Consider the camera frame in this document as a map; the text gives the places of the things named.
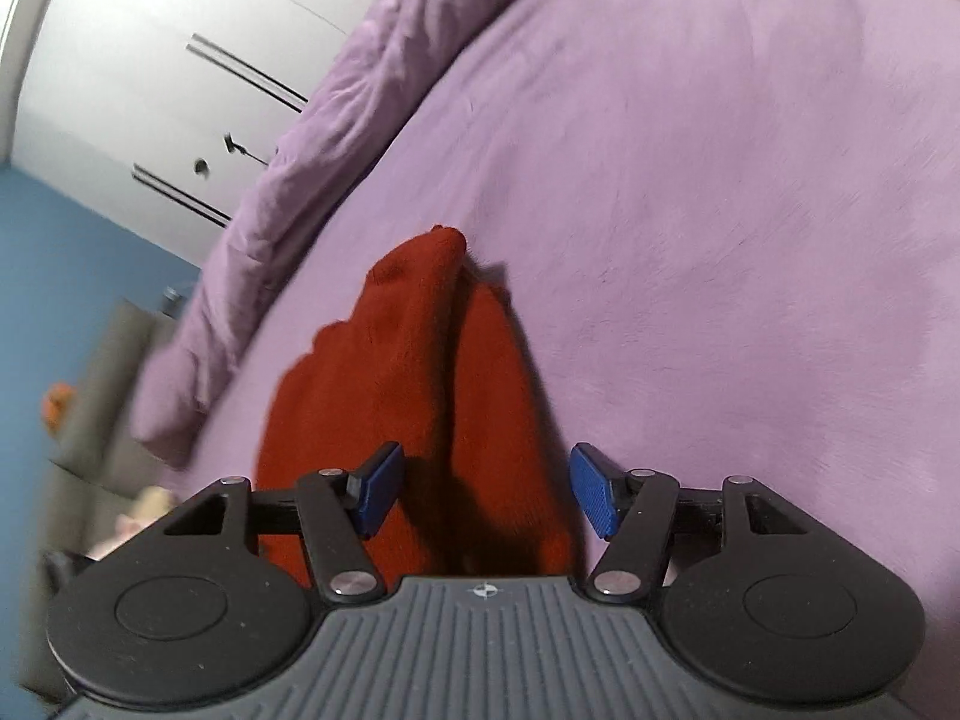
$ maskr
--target bed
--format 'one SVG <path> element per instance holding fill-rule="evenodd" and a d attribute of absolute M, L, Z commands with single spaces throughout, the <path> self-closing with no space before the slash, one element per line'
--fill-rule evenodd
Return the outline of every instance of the bed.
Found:
<path fill-rule="evenodd" d="M 771 485 L 928 613 L 960 700 L 960 0 L 377 0 L 148 365 L 181 493 L 400 242 L 509 290 L 558 466 Z M 594 557 L 599 545 L 589 546 Z"/>

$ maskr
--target purple pillow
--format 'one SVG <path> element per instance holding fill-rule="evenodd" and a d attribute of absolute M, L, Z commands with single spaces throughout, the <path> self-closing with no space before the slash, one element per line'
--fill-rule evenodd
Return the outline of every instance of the purple pillow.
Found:
<path fill-rule="evenodd" d="M 131 432 L 184 466 L 253 334 L 323 222 L 460 50 L 513 0 L 376 0 L 200 275 L 174 340 L 147 361 Z"/>

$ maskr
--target pillow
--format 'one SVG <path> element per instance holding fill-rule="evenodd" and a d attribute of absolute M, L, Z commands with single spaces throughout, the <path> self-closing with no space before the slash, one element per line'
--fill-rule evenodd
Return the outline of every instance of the pillow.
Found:
<path fill-rule="evenodd" d="M 154 331 L 154 315 L 121 301 L 113 310 L 58 432 L 54 463 L 94 481 Z"/>
<path fill-rule="evenodd" d="M 460 50 L 512 1 L 374 1 L 214 247 L 174 341 L 144 367 L 131 432 L 152 454 L 186 463 L 325 219 Z"/>
<path fill-rule="evenodd" d="M 166 346 L 173 338 L 176 321 L 163 314 L 155 316 L 154 333 L 147 354 Z M 104 458 L 98 480 L 101 487 L 124 498 L 136 498 L 143 488 L 157 480 L 160 463 L 130 433 L 131 401 L 124 405 L 116 420 L 113 439 Z"/>

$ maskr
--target grey ribbed surface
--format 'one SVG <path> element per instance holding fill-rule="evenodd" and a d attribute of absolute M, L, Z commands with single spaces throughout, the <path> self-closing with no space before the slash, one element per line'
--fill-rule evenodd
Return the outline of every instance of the grey ribbed surface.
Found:
<path fill-rule="evenodd" d="M 916 720 L 888 696 L 796 712 L 748 704 L 688 674 L 635 610 L 564 579 L 408 579 L 371 608 L 338 610 L 304 655 L 248 695 L 192 712 L 124 712 L 81 699 L 64 720 Z"/>

